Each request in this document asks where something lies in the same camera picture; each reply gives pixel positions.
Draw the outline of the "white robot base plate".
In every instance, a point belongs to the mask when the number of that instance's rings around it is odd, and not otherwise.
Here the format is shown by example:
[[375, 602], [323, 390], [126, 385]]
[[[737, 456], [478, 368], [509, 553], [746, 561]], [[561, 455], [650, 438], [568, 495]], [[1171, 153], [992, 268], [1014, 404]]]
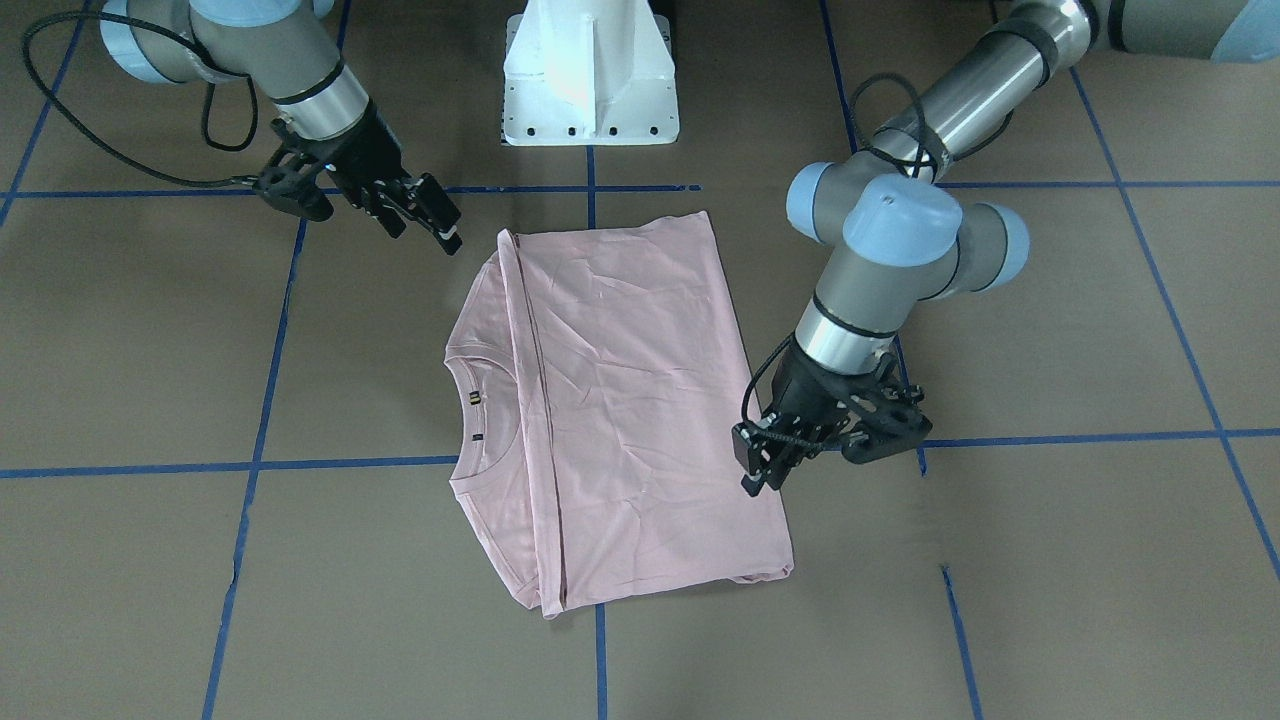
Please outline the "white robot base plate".
[[506, 22], [503, 72], [506, 145], [678, 140], [672, 1], [529, 1]]

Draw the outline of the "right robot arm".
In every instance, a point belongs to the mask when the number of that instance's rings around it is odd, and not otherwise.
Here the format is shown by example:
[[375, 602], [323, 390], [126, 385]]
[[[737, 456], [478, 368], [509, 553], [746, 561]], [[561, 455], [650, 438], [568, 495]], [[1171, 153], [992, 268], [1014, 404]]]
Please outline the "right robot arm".
[[333, 214], [317, 183], [330, 177], [353, 208], [392, 237], [408, 223], [452, 255], [460, 209], [429, 174], [411, 176], [378, 105], [323, 27], [328, 1], [108, 1], [99, 23], [116, 64], [155, 85], [251, 79], [278, 110], [280, 141], [250, 181], [278, 211], [308, 222]]

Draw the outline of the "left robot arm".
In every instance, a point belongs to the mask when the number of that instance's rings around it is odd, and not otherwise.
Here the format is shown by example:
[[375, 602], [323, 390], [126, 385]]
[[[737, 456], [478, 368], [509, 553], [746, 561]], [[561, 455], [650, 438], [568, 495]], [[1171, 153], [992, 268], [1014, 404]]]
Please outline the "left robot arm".
[[909, 104], [842, 163], [814, 163], [788, 187], [791, 225], [832, 254], [795, 331], [768, 357], [771, 400], [733, 428], [750, 496], [780, 489], [824, 451], [867, 464], [918, 447], [932, 424], [904, 382], [893, 342], [923, 301], [1009, 283], [1030, 234], [1012, 210], [961, 205], [940, 187], [991, 145], [1012, 111], [1092, 49], [1212, 63], [1277, 56], [1275, 1], [1015, 1], [955, 67], [920, 91], [879, 73]]

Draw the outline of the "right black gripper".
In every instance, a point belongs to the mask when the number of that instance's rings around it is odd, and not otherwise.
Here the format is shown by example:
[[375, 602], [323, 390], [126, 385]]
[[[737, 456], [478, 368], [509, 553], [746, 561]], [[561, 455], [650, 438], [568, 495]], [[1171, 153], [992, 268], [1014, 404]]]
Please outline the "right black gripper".
[[411, 219], [433, 234], [445, 255], [461, 250], [461, 210], [434, 176], [417, 178], [403, 168], [401, 143], [374, 101], [348, 129], [323, 140], [320, 154], [347, 201], [392, 238], [401, 237]]

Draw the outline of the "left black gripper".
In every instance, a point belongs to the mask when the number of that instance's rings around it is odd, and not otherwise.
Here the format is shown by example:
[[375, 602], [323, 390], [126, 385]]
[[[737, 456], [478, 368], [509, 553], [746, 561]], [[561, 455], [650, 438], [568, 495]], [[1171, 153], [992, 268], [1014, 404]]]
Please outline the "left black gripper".
[[795, 336], [780, 346], [771, 401], [758, 423], [733, 425], [733, 452], [742, 466], [741, 487], [750, 497], [780, 491], [792, 469], [822, 450], [859, 447], [869, 436], [852, 410], [855, 389], [867, 373], [832, 372], [809, 357]]

